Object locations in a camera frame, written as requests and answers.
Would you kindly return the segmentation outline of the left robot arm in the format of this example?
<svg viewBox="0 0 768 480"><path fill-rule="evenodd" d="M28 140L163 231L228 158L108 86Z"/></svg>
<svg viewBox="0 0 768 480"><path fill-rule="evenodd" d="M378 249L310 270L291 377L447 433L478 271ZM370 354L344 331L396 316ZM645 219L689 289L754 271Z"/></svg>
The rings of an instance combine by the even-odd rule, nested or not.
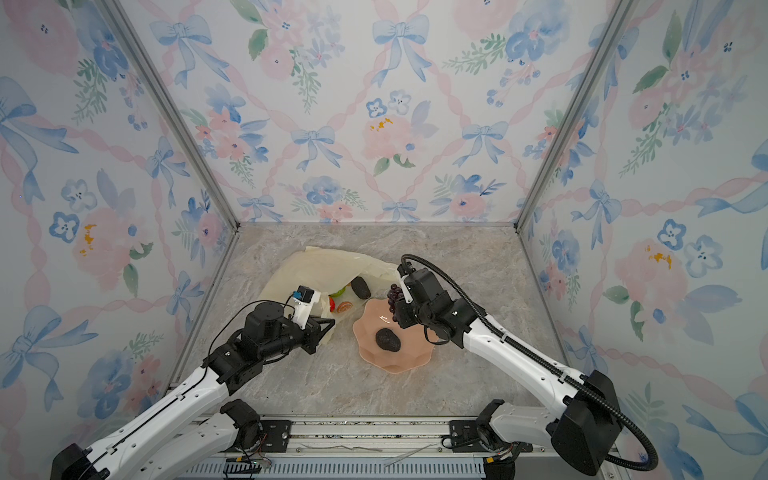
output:
<svg viewBox="0 0 768 480"><path fill-rule="evenodd" d="M248 450L265 439L259 415L233 394L267 364L300 348L315 353L334 326L314 317L308 303L246 305L243 328L211 351L177 388L134 420L87 448L58 453L53 479L170 479L232 446Z"/></svg>

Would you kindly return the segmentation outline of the yellow plastic bag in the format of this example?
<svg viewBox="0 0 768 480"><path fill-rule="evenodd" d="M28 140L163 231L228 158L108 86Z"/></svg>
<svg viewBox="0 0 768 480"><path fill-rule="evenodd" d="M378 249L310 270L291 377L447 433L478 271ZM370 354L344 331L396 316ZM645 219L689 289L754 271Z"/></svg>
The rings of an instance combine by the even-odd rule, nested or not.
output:
<svg viewBox="0 0 768 480"><path fill-rule="evenodd" d="M368 302L357 298L350 287L356 276L368 283L372 299L384 298L389 286L398 281L397 267L392 263L361 253L307 247L293 253L280 265L261 290L260 297L286 303L287 312L293 316L293 292L300 285L314 289L321 298L310 316L334 319L335 325L346 332L363 315ZM333 298L336 310L331 312L329 299L332 297L329 295L342 287L346 287L345 293Z"/></svg>

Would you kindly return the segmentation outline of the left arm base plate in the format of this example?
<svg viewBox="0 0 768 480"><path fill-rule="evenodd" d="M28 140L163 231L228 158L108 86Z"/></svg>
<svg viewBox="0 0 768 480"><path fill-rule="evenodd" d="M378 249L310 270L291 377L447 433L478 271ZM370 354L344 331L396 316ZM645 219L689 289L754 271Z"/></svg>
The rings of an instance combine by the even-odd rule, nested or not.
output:
<svg viewBox="0 0 768 480"><path fill-rule="evenodd" d="M293 422L285 419L261 420L254 451L259 453L286 453Z"/></svg>

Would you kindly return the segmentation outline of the green custard apple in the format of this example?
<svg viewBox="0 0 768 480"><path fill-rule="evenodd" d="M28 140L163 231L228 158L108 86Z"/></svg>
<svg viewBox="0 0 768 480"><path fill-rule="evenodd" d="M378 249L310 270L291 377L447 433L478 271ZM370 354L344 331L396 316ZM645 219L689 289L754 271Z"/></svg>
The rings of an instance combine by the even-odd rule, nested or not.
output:
<svg viewBox="0 0 768 480"><path fill-rule="evenodd" d="M345 293L345 290L346 290L346 287L342 287L340 290L330 294L329 296L332 297L332 298L340 297L341 295L343 295Z"/></svg>

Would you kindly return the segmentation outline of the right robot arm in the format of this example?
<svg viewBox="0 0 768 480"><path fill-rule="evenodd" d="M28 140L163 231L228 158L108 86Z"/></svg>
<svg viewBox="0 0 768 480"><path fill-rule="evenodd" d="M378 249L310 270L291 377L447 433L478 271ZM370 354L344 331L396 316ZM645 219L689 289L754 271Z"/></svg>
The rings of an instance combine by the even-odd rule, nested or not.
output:
<svg viewBox="0 0 768 480"><path fill-rule="evenodd" d="M590 400L578 386L611 405L612 383L599 372L583 376L555 362L511 334L469 300L454 299L435 274L399 266L391 287L390 310L404 329L422 326L442 343L451 343L490 362L539 400L541 409L525 410L496 399L475 420L475 440L497 456L517 444L552 448L584 475L596 475L621 431L616 416ZM566 380L573 378L578 385Z"/></svg>

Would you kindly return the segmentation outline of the dark avocado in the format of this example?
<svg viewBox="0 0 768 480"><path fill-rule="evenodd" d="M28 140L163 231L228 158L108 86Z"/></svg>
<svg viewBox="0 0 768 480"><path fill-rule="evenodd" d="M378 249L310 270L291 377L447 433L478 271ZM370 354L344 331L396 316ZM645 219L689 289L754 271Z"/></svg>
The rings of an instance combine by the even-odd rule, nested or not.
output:
<svg viewBox="0 0 768 480"><path fill-rule="evenodd" d="M382 328L375 334L376 345L387 352L399 352L402 343L397 334L389 328Z"/></svg>
<svg viewBox="0 0 768 480"><path fill-rule="evenodd" d="M370 299L372 296L368 283L361 276L356 276L350 282L350 287L355 296L361 300Z"/></svg>

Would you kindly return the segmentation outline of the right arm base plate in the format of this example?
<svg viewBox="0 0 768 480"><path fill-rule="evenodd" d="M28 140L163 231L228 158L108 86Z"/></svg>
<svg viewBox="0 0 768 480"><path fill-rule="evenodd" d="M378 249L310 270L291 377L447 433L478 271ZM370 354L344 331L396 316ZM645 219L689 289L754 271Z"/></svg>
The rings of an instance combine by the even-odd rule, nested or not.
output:
<svg viewBox="0 0 768 480"><path fill-rule="evenodd" d="M479 426L476 420L450 420L448 434L441 446L458 453L485 453L491 456L511 453L531 453L533 446L524 442L506 442L488 426Z"/></svg>

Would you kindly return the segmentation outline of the purple grape bunch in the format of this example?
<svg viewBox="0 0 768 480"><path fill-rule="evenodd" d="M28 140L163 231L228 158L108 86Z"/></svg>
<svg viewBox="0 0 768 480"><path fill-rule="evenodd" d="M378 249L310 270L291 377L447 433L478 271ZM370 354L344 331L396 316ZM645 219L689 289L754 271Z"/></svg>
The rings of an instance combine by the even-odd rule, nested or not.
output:
<svg viewBox="0 0 768 480"><path fill-rule="evenodd" d="M397 284L391 284L387 293L387 301L389 305L389 311L392 314L396 313L397 302L403 297L402 289Z"/></svg>

